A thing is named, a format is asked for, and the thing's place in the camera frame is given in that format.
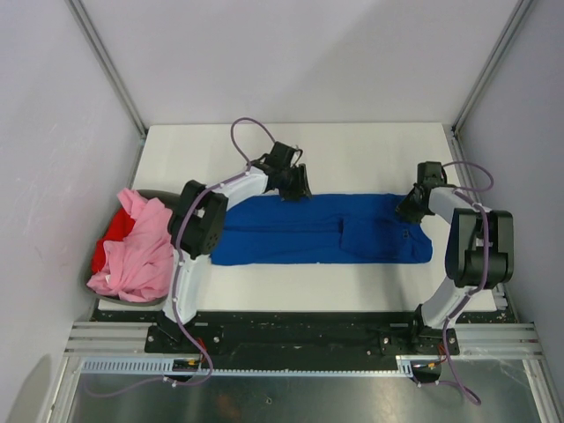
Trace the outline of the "blue printed t shirt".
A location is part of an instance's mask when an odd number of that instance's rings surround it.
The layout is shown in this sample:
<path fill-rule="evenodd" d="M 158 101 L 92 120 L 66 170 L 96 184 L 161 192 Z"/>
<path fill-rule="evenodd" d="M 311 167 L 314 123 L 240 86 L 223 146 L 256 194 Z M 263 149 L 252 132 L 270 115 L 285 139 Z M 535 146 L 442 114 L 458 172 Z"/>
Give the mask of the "blue printed t shirt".
<path fill-rule="evenodd" d="M 251 197 L 226 214 L 211 262 L 247 264 L 427 263 L 431 240 L 396 215 L 394 194 L 323 194 L 299 202 Z"/>

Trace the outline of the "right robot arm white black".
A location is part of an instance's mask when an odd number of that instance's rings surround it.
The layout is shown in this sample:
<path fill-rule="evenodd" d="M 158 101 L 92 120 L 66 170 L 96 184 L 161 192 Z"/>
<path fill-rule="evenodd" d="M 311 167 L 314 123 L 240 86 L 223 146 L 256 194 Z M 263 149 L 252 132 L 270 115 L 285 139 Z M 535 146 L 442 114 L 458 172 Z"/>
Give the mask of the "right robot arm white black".
<path fill-rule="evenodd" d="M 439 344 L 448 348 L 448 331 L 473 297 L 509 282 L 514 272 L 512 214 L 473 201 L 467 196 L 473 189 L 448 183 L 444 168 L 440 162 L 419 163 L 416 182 L 396 208 L 398 217 L 409 223 L 438 215 L 449 224 L 445 279 L 416 308 L 406 332 L 406 342 L 416 353 L 428 353 Z"/>

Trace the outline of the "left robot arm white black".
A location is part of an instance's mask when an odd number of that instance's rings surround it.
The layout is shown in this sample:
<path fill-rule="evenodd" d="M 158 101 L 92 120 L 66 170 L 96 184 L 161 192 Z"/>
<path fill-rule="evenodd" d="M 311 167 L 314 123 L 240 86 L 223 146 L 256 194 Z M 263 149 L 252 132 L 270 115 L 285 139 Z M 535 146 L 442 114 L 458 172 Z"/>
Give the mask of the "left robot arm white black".
<path fill-rule="evenodd" d="M 198 292 L 218 247 L 226 213 L 251 197 L 270 191 L 285 201 L 312 197 L 306 165 L 299 160 L 303 150 L 276 141 L 271 151 L 247 162 L 240 173 L 224 181 L 205 185 L 186 182 L 168 223 L 174 247 L 174 267 L 168 296 L 158 320 L 164 341 L 182 353 L 195 341 L 194 330 L 186 325 L 197 314 Z"/>

